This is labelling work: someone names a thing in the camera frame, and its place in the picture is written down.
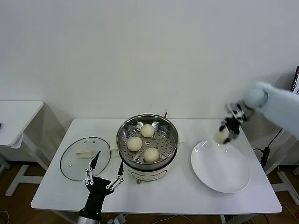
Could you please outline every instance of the white table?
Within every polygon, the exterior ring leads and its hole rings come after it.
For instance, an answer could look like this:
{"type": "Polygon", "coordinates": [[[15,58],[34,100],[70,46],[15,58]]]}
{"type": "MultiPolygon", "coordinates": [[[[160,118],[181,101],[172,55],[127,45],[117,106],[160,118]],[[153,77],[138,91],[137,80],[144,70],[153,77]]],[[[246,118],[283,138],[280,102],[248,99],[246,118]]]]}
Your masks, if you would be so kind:
{"type": "MultiPolygon", "coordinates": [[[[60,171],[60,159],[67,147],[78,139],[90,136],[111,143],[125,119],[74,119],[61,142],[31,207],[52,211],[79,211],[85,205],[88,190],[84,182],[65,178],[60,171]]],[[[124,173],[124,182],[107,196],[102,212],[154,213],[188,215],[266,214],[279,213],[282,207],[243,131],[234,145],[247,158],[251,181],[246,189],[235,194],[216,192],[204,185],[190,167],[193,147],[218,130],[219,119],[171,119],[185,136],[183,148],[178,150],[170,172],[154,182],[136,184],[124,173]]],[[[116,177],[121,159],[112,157],[100,174],[102,178],[116,177]]],[[[228,223],[241,223],[237,217],[228,223]]]]}
{"type": "MultiPolygon", "coordinates": [[[[37,147],[24,133],[26,127],[37,115],[43,106],[42,101],[0,101],[0,146],[19,148],[24,142],[28,148],[27,152],[44,168],[47,169],[49,161],[44,156],[37,156],[37,147]]],[[[0,171],[4,168],[10,168],[10,165],[0,158],[2,165],[0,171]]],[[[6,196],[11,196],[19,183],[40,183],[42,177],[24,176],[28,165],[23,165],[9,186],[6,196]]]]}

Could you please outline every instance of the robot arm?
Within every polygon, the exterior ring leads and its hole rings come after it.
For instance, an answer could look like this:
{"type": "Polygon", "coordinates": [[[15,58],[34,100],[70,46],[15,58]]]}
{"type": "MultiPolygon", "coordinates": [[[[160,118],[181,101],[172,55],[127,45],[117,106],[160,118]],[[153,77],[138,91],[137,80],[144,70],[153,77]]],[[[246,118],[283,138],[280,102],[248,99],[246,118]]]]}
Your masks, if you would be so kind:
{"type": "Polygon", "coordinates": [[[119,167],[115,181],[102,179],[93,176],[93,170],[96,167],[101,151],[90,162],[89,168],[85,169],[85,185],[89,190],[89,196],[85,207],[80,210],[77,224],[99,224],[101,220],[101,210],[104,199],[110,195],[123,182],[123,161],[119,167]]]}
{"type": "Polygon", "coordinates": [[[299,96],[290,91],[277,89],[267,83],[257,83],[247,92],[244,100],[226,105],[231,118],[221,122],[215,135],[218,143],[225,144],[237,138],[239,127],[255,112],[262,113],[269,121],[299,138],[299,96]]]}

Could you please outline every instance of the white plate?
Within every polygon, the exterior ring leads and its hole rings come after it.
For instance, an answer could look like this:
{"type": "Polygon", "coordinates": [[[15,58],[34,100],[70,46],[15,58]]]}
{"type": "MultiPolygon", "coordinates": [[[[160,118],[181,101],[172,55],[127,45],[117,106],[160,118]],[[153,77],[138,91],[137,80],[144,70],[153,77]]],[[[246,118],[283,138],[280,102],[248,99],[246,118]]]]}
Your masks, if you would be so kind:
{"type": "Polygon", "coordinates": [[[197,177],[208,187],[235,193],[250,182],[250,168],[245,156],[230,143],[219,145],[202,141],[191,153],[191,164],[197,177]]]}

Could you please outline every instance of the glass lid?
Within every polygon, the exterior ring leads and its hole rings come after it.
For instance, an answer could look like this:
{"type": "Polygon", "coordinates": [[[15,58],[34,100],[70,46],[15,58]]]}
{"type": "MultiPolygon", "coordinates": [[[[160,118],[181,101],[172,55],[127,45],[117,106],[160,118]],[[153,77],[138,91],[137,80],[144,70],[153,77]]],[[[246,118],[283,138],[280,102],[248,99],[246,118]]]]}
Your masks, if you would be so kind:
{"type": "Polygon", "coordinates": [[[108,143],[97,137],[80,139],[71,144],[60,160],[60,170],[65,177],[73,181],[85,180],[85,168],[89,168],[91,160],[101,151],[94,176],[99,175],[110,160],[108,143]]]}

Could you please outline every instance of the wooden floor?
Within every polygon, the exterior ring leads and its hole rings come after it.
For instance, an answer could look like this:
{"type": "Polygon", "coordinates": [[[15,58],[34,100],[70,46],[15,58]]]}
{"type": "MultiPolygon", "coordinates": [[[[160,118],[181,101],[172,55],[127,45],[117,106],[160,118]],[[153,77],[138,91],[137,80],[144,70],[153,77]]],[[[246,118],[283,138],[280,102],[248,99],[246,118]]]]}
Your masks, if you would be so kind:
{"type": "MultiPolygon", "coordinates": [[[[11,197],[5,196],[5,192],[9,187],[14,176],[20,169],[20,165],[13,165],[9,170],[5,170],[0,177],[0,210],[6,210],[10,215],[10,224],[67,224],[51,211],[34,210],[30,207],[31,200],[38,188],[37,184],[20,184],[14,195],[11,197]]],[[[292,175],[292,170],[287,168],[280,169],[285,171],[295,189],[299,191],[299,178],[292,175]]],[[[26,175],[44,175],[45,171],[38,165],[31,165],[26,175]]],[[[279,183],[279,178],[275,172],[269,174],[271,183],[279,183]]],[[[299,206],[295,205],[287,192],[278,192],[277,196],[281,202],[290,208],[293,214],[299,212],[299,206]]],[[[127,224],[152,224],[160,219],[171,216],[165,215],[128,215],[126,217],[127,224]]],[[[188,216],[196,224],[221,224],[219,216],[188,216]]],[[[270,224],[296,224],[293,216],[283,207],[280,214],[267,215],[270,224]]],[[[106,224],[108,220],[107,214],[103,214],[102,224],[106,224]]],[[[256,224],[267,224],[263,215],[254,217],[256,224]]],[[[167,221],[160,222],[161,224],[190,224],[191,222],[184,217],[174,217],[167,221]]]]}

